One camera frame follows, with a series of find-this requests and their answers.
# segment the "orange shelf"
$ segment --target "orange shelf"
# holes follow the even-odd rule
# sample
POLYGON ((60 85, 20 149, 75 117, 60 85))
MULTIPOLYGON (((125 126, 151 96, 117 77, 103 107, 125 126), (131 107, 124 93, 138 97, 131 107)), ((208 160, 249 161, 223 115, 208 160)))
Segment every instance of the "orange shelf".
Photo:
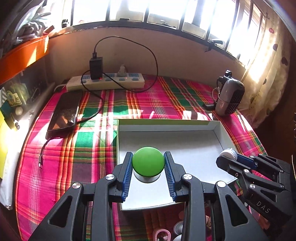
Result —
POLYGON ((0 59, 0 84, 48 54, 48 35, 32 39, 9 51, 0 59))

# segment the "speaker grille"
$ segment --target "speaker grille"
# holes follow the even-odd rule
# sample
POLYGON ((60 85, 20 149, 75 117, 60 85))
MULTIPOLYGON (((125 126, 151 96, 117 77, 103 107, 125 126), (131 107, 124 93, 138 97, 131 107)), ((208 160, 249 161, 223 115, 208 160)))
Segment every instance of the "speaker grille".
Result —
POLYGON ((229 102, 229 105, 225 110, 226 115, 232 114, 237 110, 237 107, 239 106, 243 96, 244 96, 243 90, 236 90, 233 93, 232 98, 229 102))

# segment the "open cardboard box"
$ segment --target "open cardboard box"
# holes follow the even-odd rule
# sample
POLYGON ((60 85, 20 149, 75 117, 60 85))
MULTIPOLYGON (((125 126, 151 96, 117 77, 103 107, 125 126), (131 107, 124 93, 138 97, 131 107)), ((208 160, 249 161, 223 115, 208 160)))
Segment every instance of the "open cardboard box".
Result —
MULTIPOLYGON (((230 183, 236 178, 220 169, 216 159, 226 148, 233 148, 220 121, 119 119, 117 132, 117 164, 122 164, 128 151, 151 146, 162 153, 170 151, 175 163, 183 165, 202 182, 230 183)), ((128 197, 121 210, 136 210, 173 204, 165 171, 153 183, 142 183, 132 174, 128 197)))

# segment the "curtain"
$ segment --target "curtain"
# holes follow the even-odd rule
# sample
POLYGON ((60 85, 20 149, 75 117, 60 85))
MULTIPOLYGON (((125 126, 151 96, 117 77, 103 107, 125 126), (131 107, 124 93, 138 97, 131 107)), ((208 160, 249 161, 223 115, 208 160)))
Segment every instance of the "curtain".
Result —
POLYGON ((239 110, 257 128, 279 103, 288 78, 292 36, 279 16, 269 8, 257 54, 241 80, 245 94, 239 110))

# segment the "green ball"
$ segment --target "green ball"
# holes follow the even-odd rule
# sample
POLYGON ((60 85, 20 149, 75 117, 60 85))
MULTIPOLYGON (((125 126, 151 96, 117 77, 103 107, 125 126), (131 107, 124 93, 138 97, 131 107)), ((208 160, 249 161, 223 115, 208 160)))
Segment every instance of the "green ball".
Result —
POLYGON ((155 177, 165 167, 163 154, 154 147, 143 147, 136 151, 132 159, 133 169, 143 177, 155 177))

